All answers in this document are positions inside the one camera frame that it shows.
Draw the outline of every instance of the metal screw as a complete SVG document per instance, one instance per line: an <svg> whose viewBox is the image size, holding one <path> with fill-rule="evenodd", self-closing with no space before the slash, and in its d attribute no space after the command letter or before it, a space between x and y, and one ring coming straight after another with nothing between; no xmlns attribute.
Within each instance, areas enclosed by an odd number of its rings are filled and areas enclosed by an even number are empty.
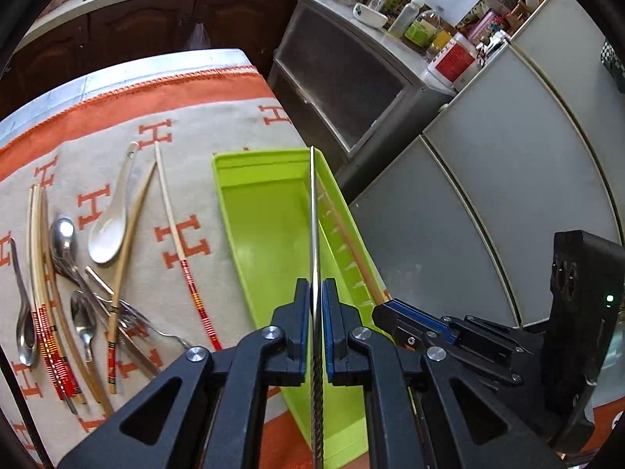
<svg viewBox="0 0 625 469"><path fill-rule="evenodd" d="M266 338L267 340L275 340L276 338L280 337L282 330L278 328L277 326L265 326L262 329L261 333L262 333L262 336Z"/></svg>
<svg viewBox="0 0 625 469"><path fill-rule="evenodd" d="M427 357L435 362L441 362L447 356L447 351L439 346L429 347L426 351Z"/></svg>
<svg viewBox="0 0 625 469"><path fill-rule="evenodd" d="M190 362L201 362L208 356L208 351L204 347L195 346L187 351L187 360Z"/></svg>
<svg viewBox="0 0 625 469"><path fill-rule="evenodd" d="M367 340L371 336L371 330L364 326L358 326L352 330L352 335L357 340Z"/></svg>

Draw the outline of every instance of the white bowl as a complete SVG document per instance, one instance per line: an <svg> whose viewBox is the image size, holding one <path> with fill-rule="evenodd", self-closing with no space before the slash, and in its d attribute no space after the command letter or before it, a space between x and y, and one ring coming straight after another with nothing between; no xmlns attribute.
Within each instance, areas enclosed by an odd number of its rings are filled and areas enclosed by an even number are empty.
<svg viewBox="0 0 625 469"><path fill-rule="evenodd" d="M355 4L352 14L358 21L371 28L381 28L388 21L387 16L383 13L370 9L364 4Z"/></svg>

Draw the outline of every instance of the wooden cabinet door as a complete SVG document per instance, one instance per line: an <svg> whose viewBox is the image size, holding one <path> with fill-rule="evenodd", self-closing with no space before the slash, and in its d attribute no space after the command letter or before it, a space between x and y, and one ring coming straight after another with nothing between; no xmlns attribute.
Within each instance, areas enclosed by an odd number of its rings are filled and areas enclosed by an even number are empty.
<svg viewBox="0 0 625 469"><path fill-rule="evenodd" d="M194 21L204 23L211 48L241 49L268 76L297 0L197 0Z"/></svg>
<svg viewBox="0 0 625 469"><path fill-rule="evenodd" d="M15 53L12 69L20 78L27 101L88 73L87 22L86 15L73 19Z"/></svg>
<svg viewBox="0 0 625 469"><path fill-rule="evenodd" d="M26 103L26 96L20 84L20 78L9 62L4 74L0 77L0 121Z"/></svg>
<svg viewBox="0 0 625 469"><path fill-rule="evenodd" d="M191 34L195 0L130 0L91 13L91 54L98 68L178 52Z"/></svg>

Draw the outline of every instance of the green plastic container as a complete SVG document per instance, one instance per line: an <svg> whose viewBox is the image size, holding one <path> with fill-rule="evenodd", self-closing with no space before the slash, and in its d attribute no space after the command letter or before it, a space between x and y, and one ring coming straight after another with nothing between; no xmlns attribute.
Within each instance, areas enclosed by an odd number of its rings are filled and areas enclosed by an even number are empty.
<svg viewBox="0 0 625 469"><path fill-rule="evenodd" d="M245 298L257 328L271 321L274 308L293 301L298 278L310 280L310 180L308 149L248 151L218 155L213 167L221 213ZM343 218L352 239L377 276L373 262L320 152L317 175ZM357 307L362 322L371 320L374 302L351 251L336 229L323 198L319 201L322 278L336 279L343 303ZM310 387L283 388L282 396L310 443ZM326 469L342 467L367 451L363 392L360 387L324 384Z"/></svg>

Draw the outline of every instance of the white ceramic spoon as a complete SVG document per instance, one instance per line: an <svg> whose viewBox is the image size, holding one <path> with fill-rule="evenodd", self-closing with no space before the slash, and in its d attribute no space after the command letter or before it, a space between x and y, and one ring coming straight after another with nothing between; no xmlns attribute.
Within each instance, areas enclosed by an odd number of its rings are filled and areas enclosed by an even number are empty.
<svg viewBox="0 0 625 469"><path fill-rule="evenodd" d="M126 189L128 175L139 144L131 142L126 150L126 158L121 166L113 199L98 217L89 234L89 255L98 264L108 263L121 248L126 232Z"/></svg>

